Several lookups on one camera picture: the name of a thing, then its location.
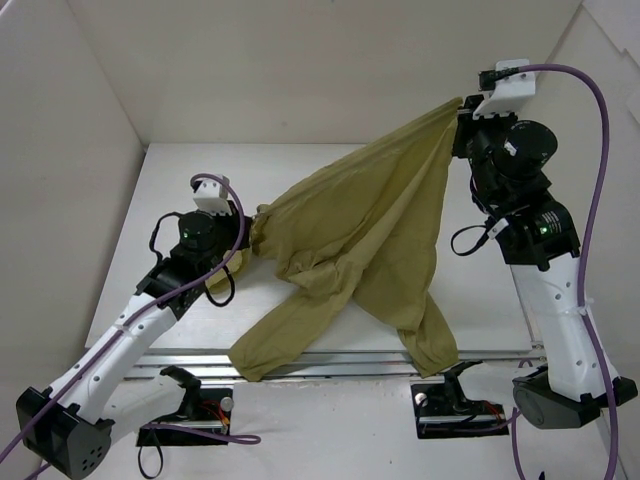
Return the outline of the olive green hooded jacket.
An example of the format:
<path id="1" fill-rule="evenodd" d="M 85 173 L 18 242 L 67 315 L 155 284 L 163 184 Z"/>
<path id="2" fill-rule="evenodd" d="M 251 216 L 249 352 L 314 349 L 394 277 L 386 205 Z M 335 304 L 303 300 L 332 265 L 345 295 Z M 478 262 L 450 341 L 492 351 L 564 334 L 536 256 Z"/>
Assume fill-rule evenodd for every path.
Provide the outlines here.
<path id="1" fill-rule="evenodd" d="M 259 206 L 248 243 L 207 283 L 233 288 L 261 258 L 295 286 L 231 346 L 244 379 L 297 359 L 349 302 L 397 332 L 420 375 L 458 361 L 430 286 L 461 104 L 449 100 Z"/>

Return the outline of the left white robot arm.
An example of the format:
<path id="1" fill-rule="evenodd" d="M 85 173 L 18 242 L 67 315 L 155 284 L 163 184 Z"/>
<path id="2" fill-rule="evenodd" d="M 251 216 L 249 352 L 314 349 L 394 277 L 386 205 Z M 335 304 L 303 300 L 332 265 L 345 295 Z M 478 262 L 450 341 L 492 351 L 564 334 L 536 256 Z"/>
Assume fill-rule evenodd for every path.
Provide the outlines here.
<path id="1" fill-rule="evenodd" d="M 17 399 L 17 441 L 69 479 L 85 479 L 110 447 L 153 421 L 191 418 L 201 382 L 177 366 L 126 387 L 124 377 L 149 347 L 206 293 L 205 282 L 226 268 L 248 241 L 242 206 L 216 200 L 178 217 L 179 241 L 156 256 L 115 323 L 65 374 Z"/>

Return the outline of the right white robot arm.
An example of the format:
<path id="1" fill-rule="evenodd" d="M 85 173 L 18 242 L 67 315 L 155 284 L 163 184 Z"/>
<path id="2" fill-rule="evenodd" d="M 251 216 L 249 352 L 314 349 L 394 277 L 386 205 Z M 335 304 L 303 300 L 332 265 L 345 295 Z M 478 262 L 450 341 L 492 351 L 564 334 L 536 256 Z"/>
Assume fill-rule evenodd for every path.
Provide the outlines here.
<path id="1" fill-rule="evenodd" d="M 546 126 L 513 113 L 476 115 L 482 100 L 464 100 L 452 153 L 469 163 L 472 200 L 487 216 L 481 240 L 498 243 L 547 361 L 524 370 L 464 364 L 444 384 L 442 398 L 455 412 L 487 400 L 517 407 L 539 429 L 577 429 L 597 419 L 608 402 L 578 304 L 578 235 L 542 171 L 558 142 Z"/>

